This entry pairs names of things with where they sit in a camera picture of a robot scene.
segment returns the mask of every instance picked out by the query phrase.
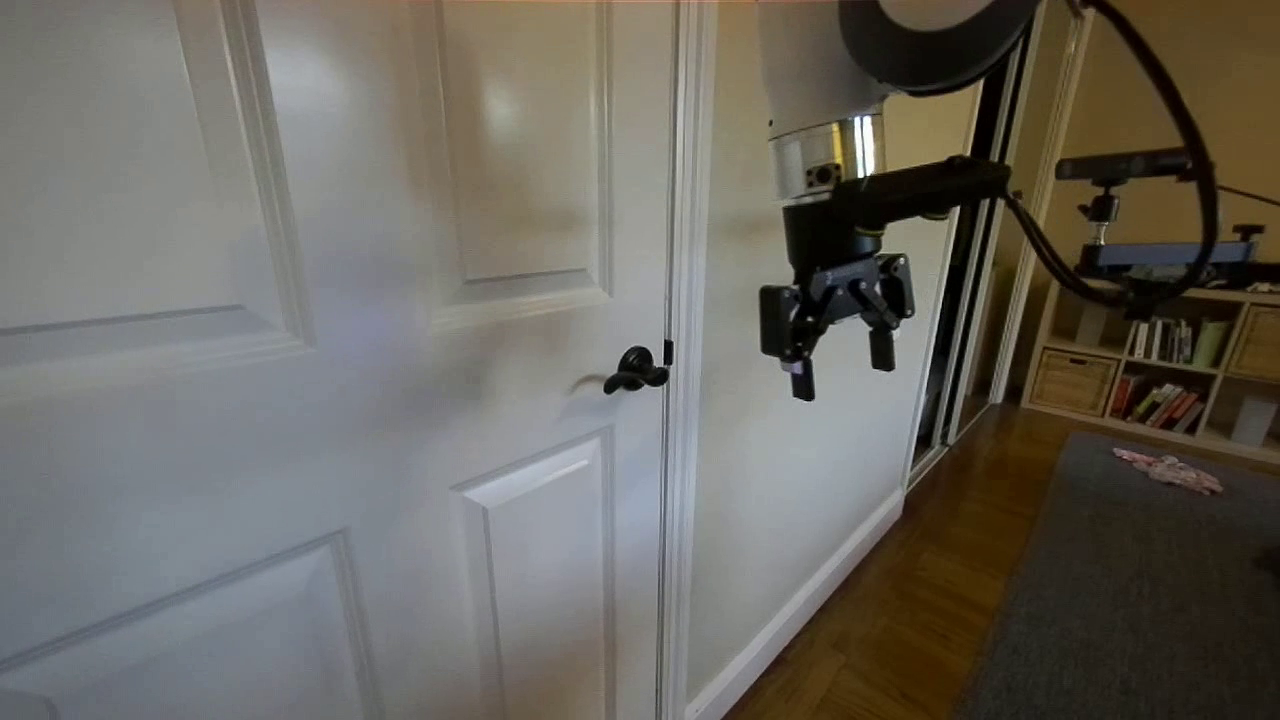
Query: wooden floor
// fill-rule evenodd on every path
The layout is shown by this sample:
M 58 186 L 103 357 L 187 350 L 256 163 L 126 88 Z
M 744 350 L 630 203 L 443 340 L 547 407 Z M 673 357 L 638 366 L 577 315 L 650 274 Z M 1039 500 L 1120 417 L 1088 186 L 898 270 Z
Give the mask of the wooden floor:
M 952 716 L 1066 431 L 1052 417 L 987 413 L 731 716 Z

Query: baseboard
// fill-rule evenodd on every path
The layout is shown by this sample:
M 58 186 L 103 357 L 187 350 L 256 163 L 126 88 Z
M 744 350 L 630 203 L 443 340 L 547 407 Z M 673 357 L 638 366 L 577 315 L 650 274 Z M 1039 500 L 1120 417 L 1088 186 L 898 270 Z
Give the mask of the baseboard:
M 683 720 L 719 720 L 764 675 L 764 667 L 792 643 L 814 609 L 842 582 L 842 576 L 878 544 L 898 519 L 902 493 L 893 493 L 805 582 L 800 591 L 735 653 L 722 670 L 702 682 Z
M 924 476 L 948 456 L 948 448 L 930 448 L 924 460 L 917 460 L 907 493 L 924 483 Z

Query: book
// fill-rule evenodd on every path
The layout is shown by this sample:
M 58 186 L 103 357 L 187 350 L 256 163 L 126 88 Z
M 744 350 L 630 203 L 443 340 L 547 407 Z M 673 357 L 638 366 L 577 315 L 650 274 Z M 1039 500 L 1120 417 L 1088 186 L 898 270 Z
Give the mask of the book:
M 1170 395 L 1180 395 L 1183 389 L 1180 384 L 1155 384 L 1130 413 L 1126 419 L 1130 425 L 1149 425 L 1153 413 L 1161 413 L 1161 405 L 1169 405 Z
M 1120 417 L 1120 419 L 1126 417 L 1135 384 L 1140 384 L 1140 377 L 1130 377 L 1130 372 L 1120 377 L 1120 384 L 1112 392 L 1112 417 Z
M 1183 419 L 1170 425 L 1170 431 L 1194 431 L 1194 419 L 1200 419 L 1205 405 L 1194 400 Z
M 1170 337 L 1169 337 L 1169 365 L 1192 365 L 1192 357 L 1194 357 L 1194 333 L 1192 333 L 1192 324 L 1180 315 L 1180 321 L 1170 324 Z
M 1183 395 L 1169 407 L 1162 429 L 1174 429 L 1194 405 L 1200 405 L 1200 392 L 1183 392 Z
M 1174 395 L 1161 395 L 1161 405 L 1143 417 L 1143 425 L 1161 429 L 1174 400 L 1180 400 L 1180 392 Z
M 1153 315 L 1153 342 L 1149 342 L 1149 357 L 1143 358 L 1162 358 L 1162 315 Z
M 1194 366 L 1217 366 L 1222 342 L 1227 342 L 1227 321 L 1200 321 L 1200 333 L 1194 333 L 1194 350 L 1192 350 L 1192 365 Z
M 1149 358 L 1149 342 L 1153 342 L 1153 324 L 1135 321 L 1126 357 Z

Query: white door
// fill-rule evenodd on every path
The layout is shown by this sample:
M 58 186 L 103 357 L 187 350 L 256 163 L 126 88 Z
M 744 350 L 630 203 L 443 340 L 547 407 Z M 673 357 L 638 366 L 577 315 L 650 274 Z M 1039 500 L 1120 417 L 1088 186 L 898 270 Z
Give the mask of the white door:
M 0 716 L 650 716 L 667 2 L 0 2 Z

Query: door lever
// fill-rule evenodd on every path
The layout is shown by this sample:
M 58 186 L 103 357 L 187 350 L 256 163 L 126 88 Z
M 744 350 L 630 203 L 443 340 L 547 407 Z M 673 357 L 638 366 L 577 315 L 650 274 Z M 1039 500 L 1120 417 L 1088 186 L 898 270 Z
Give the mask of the door lever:
M 638 392 L 638 389 L 663 389 L 667 377 L 673 377 L 673 372 L 658 366 L 643 342 L 630 342 L 630 348 L 617 358 L 617 372 L 604 378 L 604 395 L 611 395 L 611 392 Z

